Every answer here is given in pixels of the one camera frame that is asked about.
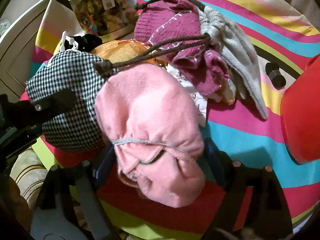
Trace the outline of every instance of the white plastic hook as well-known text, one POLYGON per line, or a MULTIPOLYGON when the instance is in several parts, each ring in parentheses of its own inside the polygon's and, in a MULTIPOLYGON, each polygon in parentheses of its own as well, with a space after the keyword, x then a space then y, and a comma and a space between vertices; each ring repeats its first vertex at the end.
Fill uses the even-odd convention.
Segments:
POLYGON ((75 39, 71 37, 70 40, 69 40, 69 44, 70 44, 70 45, 74 45, 74 44, 73 44, 74 42, 75 42, 75 39))
POLYGON ((64 47, 64 42, 66 41, 66 37, 67 37, 67 32, 64 31, 64 32, 62 33, 61 45, 60 45, 60 47, 59 47, 59 51, 60 51, 60 52, 63 52, 63 51, 66 50, 66 48, 64 47))
POLYGON ((73 47, 72 47, 72 49, 78 50, 78 48, 79 48, 79 44, 78 44, 78 42, 76 42, 76 41, 74 40, 74 41, 73 41, 73 47))

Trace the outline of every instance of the colorful striped bedsheet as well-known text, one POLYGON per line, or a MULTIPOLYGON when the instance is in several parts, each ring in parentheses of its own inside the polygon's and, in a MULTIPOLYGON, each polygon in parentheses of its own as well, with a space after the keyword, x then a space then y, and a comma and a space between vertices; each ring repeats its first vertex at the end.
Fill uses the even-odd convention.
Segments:
MULTIPOLYGON (((320 53, 320 33, 297 10, 283 0, 200 0, 213 6, 237 22, 259 55, 262 93, 269 119, 263 121, 254 106, 237 101, 232 106, 208 102, 208 120, 202 129, 217 146, 250 167, 271 165, 284 189, 297 227, 312 212, 320 199, 320 161, 305 165, 292 162, 286 150, 280 125, 280 103, 287 89, 308 61, 320 53), (265 74, 267 62, 276 62, 284 70, 287 85, 276 90, 265 74)), ((48 60, 59 43, 62 29, 58 25, 41 26, 33 55, 33 73, 48 60)), ((94 152, 66 154, 39 138, 33 149, 46 166, 54 163, 73 166, 90 159, 94 152)), ((199 239, 214 217, 224 192, 214 182, 206 161, 199 164, 207 176, 202 194, 185 208, 173 209, 138 197, 133 188, 122 184, 113 172, 106 185, 98 191, 112 222, 123 230, 143 239, 199 239)), ((245 219, 252 190, 249 188, 235 229, 245 219)))

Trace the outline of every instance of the white wooden headboard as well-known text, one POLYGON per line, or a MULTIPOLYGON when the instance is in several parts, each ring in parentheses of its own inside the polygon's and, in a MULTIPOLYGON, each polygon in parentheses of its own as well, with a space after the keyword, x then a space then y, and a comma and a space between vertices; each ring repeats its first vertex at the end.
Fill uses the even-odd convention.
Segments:
POLYGON ((17 102, 30 75, 36 35, 50 0, 40 0, 25 11, 0 38, 0 94, 17 102))

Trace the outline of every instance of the brown drawstring cord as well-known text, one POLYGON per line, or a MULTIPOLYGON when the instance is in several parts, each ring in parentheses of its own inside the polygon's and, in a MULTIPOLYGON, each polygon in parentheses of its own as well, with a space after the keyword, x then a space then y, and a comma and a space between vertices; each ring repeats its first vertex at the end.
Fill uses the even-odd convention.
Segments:
MULTIPOLYGON (((148 2, 142 3, 142 4, 137 4, 136 9, 140 10, 140 9, 145 9, 150 3, 153 2, 157 2, 157 1, 161 1, 161 0, 150 0, 148 2)), ((188 0, 189 2, 195 4, 200 10, 204 10, 204 5, 197 1, 197 0, 188 0)), ((95 68, 95 70, 98 72, 98 75, 100 76, 104 76, 105 73, 110 72, 111 69, 116 69, 116 68, 121 68, 124 66, 129 66, 132 64, 136 64, 148 59, 152 59, 155 57, 160 57, 163 55, 166 55, 168 53, 176 53, 179 52, 183 49, 188 49, 188 48, 192 48, 192 47, 196 47, 196 46, 200 46, 200 45, 205 45, 208 46, 210 44, 210 40, 211 37, 209 36, 209 34, 204 34, 201 36, 185 36, 185 37, 180 37, 180 38, 173 38, 173 39, 169 39, 166 41, 161 41, 159 43, 157 43, 154 46, 151 46, 149 49, 147 49, 145 52, 143 52, 142 54, 134 57, 133 59, 124 61, 124 62, 118 62, 118 63, 114 63, 112 64, 110 60, 105 59, 103 60, 103 62, 94 62, 93 63, 93 67, 95 68), (160 52, 156 52, 153 54, 150 54, 151 52, 153 52, 154 50, 159 49, 161 46, 169 44, 169 43, 174 43, 174 42, 178 42, 178 41, 195 41, 195 40, 200 40, 191 44, 184 44, 184 45, 179 45, 175 48, 171 48, 171 49, 166 49, 160 52)))
POLYGON ((132 64, 136 64, 148 59, 152 59, 155 57, 160 57, 163 56, 165 54, 168 53, 175 53, 175 52, 179 52, 183 49, 188 49, 188 48, 192 48, 192 47, 196 47, 196 46, 200 46, 200 45, 209 45, 211 40, 211 37, 209 36, 209 34, 204 34, 201 36, 191 36, 191 37, 180 37, 180 38, 173 38, 173 39, 169 39, 166 41, 161 41, 159 43, 157 43, 156 45, 150 47, 148 50, 146 50, 145 52, 143 52, 142 54, 134 57, 133 59, 124 61, 124 62, 118 62, 118 63, 114 63, 112 64, 110 60, 105 59, 103 60, 103 62, 94 62, 93 63, 93 67, 95 68, 95 70, 98 72, 98 75, 100 76, 104 76, 104 74, 106 72, 109 72, 111 69, 113 68, 121 68, 124 66, 129 66, 132 64), (159 47, 168 44, 168 43, 173 43, 173 42, 178 42, 178 41, 191 41, 191 40, 200 40, 198 42, 194 42, 191 44, 184 44, 184 45, 179 45, 175 48, 171 48, 171 49, 166 49, 164 51, 160 51, 160 52, 156 52, 153 54, 149 54, 150 52, 153 52, 154 50, 158 49, 159 47))
MULTIPOLYGON (((140 3, 140 4, 137 4, 136 5, 136 10, 141 10, 141 9, 145 9, 150 3, 154 3, 154 2, 158 2, 158 1, 161 1, 161 0, 149 0, 145 3, 140 3)), ((204 11, 204 7, 205 5, 201 2, 199 2, 198 0, 187 0, 191 3, 193 3, 195 6, 197 6, 201 11, 204 11)))

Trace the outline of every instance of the pink fleece bag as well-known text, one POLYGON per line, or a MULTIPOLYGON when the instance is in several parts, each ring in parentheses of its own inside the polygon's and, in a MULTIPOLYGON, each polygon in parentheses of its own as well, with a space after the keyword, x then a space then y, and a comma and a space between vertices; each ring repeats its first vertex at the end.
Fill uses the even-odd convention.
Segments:
POLYGON ((97 94, 103 137, 115 145, 120 180, 171 207, 191 204, 205 177, 195 104, 165 70, 140 64, 111 77, 97 94))

